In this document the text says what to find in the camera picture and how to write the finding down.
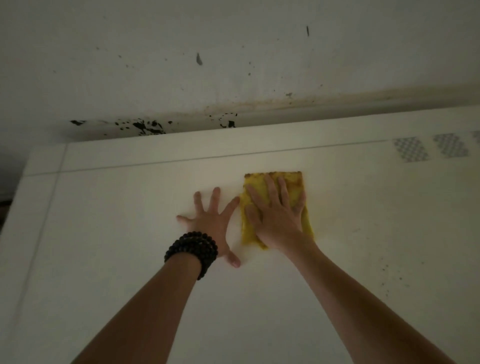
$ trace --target white wall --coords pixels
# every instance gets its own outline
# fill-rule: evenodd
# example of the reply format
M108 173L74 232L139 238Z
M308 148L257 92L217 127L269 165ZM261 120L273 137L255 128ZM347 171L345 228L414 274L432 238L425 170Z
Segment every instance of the white wall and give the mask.
M3 0L0 194L34 145L138 134L118 119L177 132L471 102L479 12L474 0Z

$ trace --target dark stain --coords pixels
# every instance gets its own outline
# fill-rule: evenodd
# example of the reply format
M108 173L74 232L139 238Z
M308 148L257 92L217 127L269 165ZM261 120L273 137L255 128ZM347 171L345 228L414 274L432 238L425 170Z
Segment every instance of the dark stain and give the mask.
M70 120L70 122L76 126L80 126L86 123L86 120Z
M136 121L132 125L140 130L139 135L158 135L158 134L166 134L165 131L162 128L162 125L158 123L156 120L152 121L152 128L148 127L148 124L150 122L148 121L147 124L145 124L144 120L141 121Z

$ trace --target forearm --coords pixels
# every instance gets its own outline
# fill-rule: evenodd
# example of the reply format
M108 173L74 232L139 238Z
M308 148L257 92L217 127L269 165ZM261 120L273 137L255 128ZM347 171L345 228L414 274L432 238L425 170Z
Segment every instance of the forearm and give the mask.
M356 364L453 363L313 241L303 235L297 238L285 254L313 290Z
M172 256L73 363L166 363L200 270L197 257Z

